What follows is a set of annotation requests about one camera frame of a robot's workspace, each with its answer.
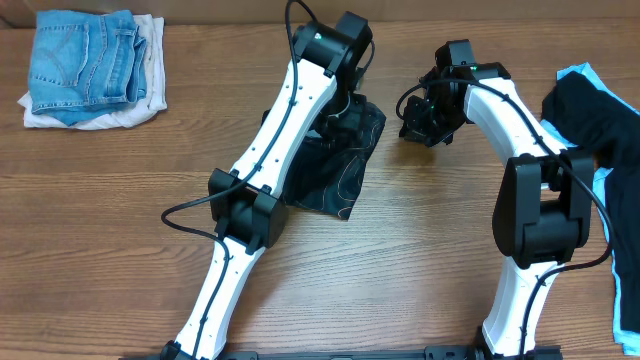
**black garment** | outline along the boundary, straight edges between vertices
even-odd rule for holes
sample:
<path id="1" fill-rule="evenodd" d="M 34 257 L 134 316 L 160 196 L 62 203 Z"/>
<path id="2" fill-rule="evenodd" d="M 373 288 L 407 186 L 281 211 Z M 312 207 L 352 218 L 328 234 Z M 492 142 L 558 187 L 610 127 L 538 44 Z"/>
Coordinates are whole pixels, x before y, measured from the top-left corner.
<path id="1" fill-rule="evenodd" d="M 349 219 L 387 118 L 363 95 L 352 95 L 345 117 L 345 121 L 360 119 L 360 126 L 342 145 L 319 136 L 303 140 L 284 183 L 282 199 L 287 205 Z"/>
<path id="2" fill-rule="evenodd" d="M 596 153 L 603 167 L 640 164 L 638 115 L 582 74 L 558 80 L 542 102 L 542 118 L 567 140 Z"/>
<path id="3" fill-rule="evenodd" d="M 620 327 L 640 333 L 640 116 L 572 72 L 544 99 L 542 117 L 614 168 L 605 196 L 615 229 L 609 241 L 620 276 Z"/>
<path id="4" fill-rule="evenodd" d="M 640 167 L 618 166 L 604 184 L 607 212 L 616 229 L 612 245 L 622 295 L 620 328 L 640 333 Z"/>

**white folded cloth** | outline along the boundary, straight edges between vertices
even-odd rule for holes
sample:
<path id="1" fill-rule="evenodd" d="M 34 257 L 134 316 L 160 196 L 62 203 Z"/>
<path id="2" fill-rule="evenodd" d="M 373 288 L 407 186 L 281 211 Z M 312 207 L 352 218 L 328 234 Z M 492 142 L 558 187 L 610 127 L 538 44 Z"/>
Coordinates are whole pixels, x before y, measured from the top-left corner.
<path id="1" fill-rule="evenodd" d="M 49 115 L 33 115 L 33 101 L 27 92 L 18 104 L 24 106 L 24 127 L 27 128 L 71 128 L 78 130 L 102 130 L 115 127 L 130 128 L 151 119 L 158 111 L 167 108 L 165 100 L 165 73 L 162 50 L 164 18 L 152 18 L 151 15 L 135 15 L 133 20 L 138 24 L 140 36 L 147 39 L 144 53 L 144 73 L 147 80 L 147 95 L 138 100 L 135 106 L 98 116 L 95 119 L 82 121 L 67 126 Z"/>

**blue fabric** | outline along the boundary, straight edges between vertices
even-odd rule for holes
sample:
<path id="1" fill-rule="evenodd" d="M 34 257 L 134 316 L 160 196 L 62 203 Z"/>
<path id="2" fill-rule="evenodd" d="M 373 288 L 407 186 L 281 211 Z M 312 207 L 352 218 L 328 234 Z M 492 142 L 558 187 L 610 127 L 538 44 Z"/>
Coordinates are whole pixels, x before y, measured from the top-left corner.
<path id="1" fill-rule="evenodd" d="M 146 96 L 146 40 L 128 10 L 38 12 L 29 69 L 32 113 L 73 125 Z"/>
<path id="2" fill-rule="evenodd" d="M 636 109 L 631 107 L 631 105 L 627 104 L 622 99 L 620 99 L 616 94 L 612 93 L 609 89 L 607 89 L 607 87 L 604 85 L 602 80 L 600 80 L 596 72 L 593 71 L 589 63 L 584 63 L 582 65 L 574 65 L 564 70 L 558 71 L 557 73 L 558 80 L 562 79 L 565 75 L 573 71 L 584 75 L 598 90 L 607 92 L 613 98 L 620 101 L 620 103 L 624 104 L 629 109 L 640 114 Z M 576 146 L 570 143 L 568 140 L 566 140 L 562 135 L 560 135 L 560 133 L 556 130 L 556 128 L 550 122 L 546 120 L 542 120 L 540 124 L 551 136 L 561 141 L 563 144 L 565 144 L 565 146 L 567 147 Z M 593 192 L 596 194 L 598 199 L 600 199 L 600 201 L 603 204 L 605 204 L 605 206 L 606 206 L 605 178 L 611 173 L 612 170 L 613 169 L 599 168 L 596 171 L 593 178 Z M 609 231 L 607 229 L 607 225 L 604 223 L 604 220 L 602 220 L 602 224 L 604 226 L 605 237 L 607 241 L 609 241 Z M 616 343 L 622 344 L 622 348 L 626 355 L 640 356 L 640 334 L 632 331 L 622 330 L 620 328 L 620 298 L 621 298 L 620 289 L 621 287 L 620 287 L 620 277 L 616 273 L 615 269 L 616 269 L 616 260 L 615 260 L 615 253 L 613 253 L 613 264 L 612 264 L 611 272 L 613 273 L 613 277 L 616 283 L 616 298 L 615 298 L 614 308 L 613 308 L 613 338 L 616 341 Z"/>

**pile of clothes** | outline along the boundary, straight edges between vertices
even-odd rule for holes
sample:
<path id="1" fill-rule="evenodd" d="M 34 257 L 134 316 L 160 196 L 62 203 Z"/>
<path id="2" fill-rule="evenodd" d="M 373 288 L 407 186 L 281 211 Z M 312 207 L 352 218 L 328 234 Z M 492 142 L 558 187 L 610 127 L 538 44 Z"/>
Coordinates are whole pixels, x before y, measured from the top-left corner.
<path id="1" fill-rule="evenodd" d="M 541 125 L 568 147 L 594 153 L 593 192 L 605 205 L 613 236 L 616 284 L 613 337 L 640 356 L 640 112 L 611 92 L 588 63 L 558 71 L 542 102 Z"/>
<path id="2" fill-rule="evenodd" d="M 130 128 L 166 109 L 163 28 L 128 10 L 39 12 L 24 126 Z"/>

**wooden table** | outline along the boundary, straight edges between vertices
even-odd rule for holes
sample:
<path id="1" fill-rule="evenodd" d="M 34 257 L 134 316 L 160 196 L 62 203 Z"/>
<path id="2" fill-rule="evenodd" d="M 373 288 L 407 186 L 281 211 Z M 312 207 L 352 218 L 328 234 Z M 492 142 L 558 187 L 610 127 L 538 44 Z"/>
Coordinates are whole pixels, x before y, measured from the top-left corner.
<path id="1" fill-rule="evenodd" d="M 539 116 L 555 71 L 589 61 L 640 107 L 636 19 L 372 24 L 362 89 L 388 116 L 351 220 L 291 210 L 259 261 L 229 331 L 261 352 L 415 349 L 466 344 L 500 275 L 491 215 L 502 165 L 479 129 L 427 149 L 398 138 L 395 102 L 446 40 L 500 61 Z M 165 32 L 169 111 L 132 130 L 26 130 L 31 30 L 0 31 L 0 358 L 117 359 L 158 352 L 191 312 L 209 240 L 160 222 L 206 194 L 211 171 L 244 152 L 282 83 L 283 26 L 181 26 Z M 595 212 L 574 262 L 604 249 Z M 209 209 L 176 220 L 212 229 Z M 611 262 L 561 275 L 539 344 L 567 359 L 623 358 L 611 331 Z"/>

